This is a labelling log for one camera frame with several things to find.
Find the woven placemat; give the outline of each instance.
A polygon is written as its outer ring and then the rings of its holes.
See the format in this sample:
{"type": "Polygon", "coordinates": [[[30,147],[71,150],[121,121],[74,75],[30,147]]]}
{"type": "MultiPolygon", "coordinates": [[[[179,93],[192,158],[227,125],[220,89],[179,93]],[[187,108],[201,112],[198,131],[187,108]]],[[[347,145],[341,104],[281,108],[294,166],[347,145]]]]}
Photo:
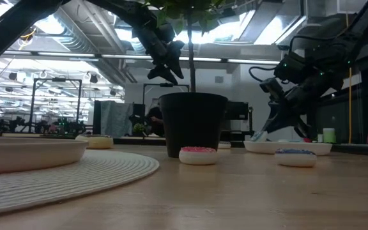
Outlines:
{"type": "Polygon", "coordinates": [[[0,174],[0,213],[81,196],[143,178],[158,168],[150,157],[86,150],[74,164],[0,174]]]}

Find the person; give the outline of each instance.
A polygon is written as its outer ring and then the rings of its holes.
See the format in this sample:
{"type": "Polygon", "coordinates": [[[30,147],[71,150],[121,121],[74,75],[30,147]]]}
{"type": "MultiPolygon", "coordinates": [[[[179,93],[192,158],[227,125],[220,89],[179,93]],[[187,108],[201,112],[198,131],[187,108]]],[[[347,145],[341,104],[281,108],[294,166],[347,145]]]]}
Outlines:
{"type": "Polygon", "coordinates": [[[150,121],[151,130],[150,132],[156,134],[157,136],[164,136],[164,122],[163,115],[161,113],[160,107],[154,107],[150,109],[147,113],[147,119],[150,121]]]}

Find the ceramic plate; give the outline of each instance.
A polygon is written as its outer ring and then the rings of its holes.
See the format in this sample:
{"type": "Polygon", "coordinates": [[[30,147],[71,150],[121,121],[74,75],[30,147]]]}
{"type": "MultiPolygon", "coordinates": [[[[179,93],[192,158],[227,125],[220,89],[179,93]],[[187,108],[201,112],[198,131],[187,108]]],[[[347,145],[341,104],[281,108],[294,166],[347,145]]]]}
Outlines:
{"type": "Polygon", "coordinates": [[[306,142],[253,142],[244,141],[245,148],[254,153],[275,154],[279,149],[309,150],[317,156],[330,153],[332,144],[325,143],[306,143],[306,142]]]}
{"type": "Polygon", "coordinates": [[[79,161],[87,141],[0,137],[0,173],[44,169],[79,161]]]}

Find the computer monitor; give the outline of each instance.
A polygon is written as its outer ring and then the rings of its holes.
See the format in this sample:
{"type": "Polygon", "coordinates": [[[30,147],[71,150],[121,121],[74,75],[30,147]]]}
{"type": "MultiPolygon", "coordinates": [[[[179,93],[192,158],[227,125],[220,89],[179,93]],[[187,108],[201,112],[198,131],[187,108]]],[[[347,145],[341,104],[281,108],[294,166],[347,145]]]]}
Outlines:
{"type": "Polygon", "coordinates": [[[225,120],[248,120],[248,102],[228,102],[225,120]]]}

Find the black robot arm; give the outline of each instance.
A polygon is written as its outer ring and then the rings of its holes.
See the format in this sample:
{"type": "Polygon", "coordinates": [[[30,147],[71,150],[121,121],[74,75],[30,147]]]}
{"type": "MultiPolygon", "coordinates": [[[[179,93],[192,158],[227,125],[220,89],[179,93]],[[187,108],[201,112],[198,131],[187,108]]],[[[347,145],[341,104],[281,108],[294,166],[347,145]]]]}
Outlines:
{"type": "MultiPolygon", "coordinates": [[[[153,58],[156,67],[150,71],[148,77],[163,77],[167,81],[177,84],[177,80],[170,72],[183,78],[179,57],[184,43],[173,42],[174,30],[169,24],[157,27],[156,16],[143,4],[133,1],[88,0],[114,13],[133,29],[153,58]]],[[[0,55],[8,49],[35,22],[53,14],[62,4],[69,0],[21,0],[0,17],[0,55]]]]}
{"type": "Polygon", "coordinates": [[[342,88],[343,79],[348,77],[347,70],[355,63],[363,46],[367,28],[368,2],[347,30],[334,38],[319,39],[323,43],[309,56],[300,57],[294,52],[285,55],[275,68],[275,77],[260,83],[263,91],[271,94],[271,113],[263,130],[270,133],[292,126],[300,137],[317,136],[316,130],[307,126],[300,115],[306,114],[307,109],[328,89],[342,88]],[[276,78],[293,82],[297,86],[284,92],[276,78]]]}

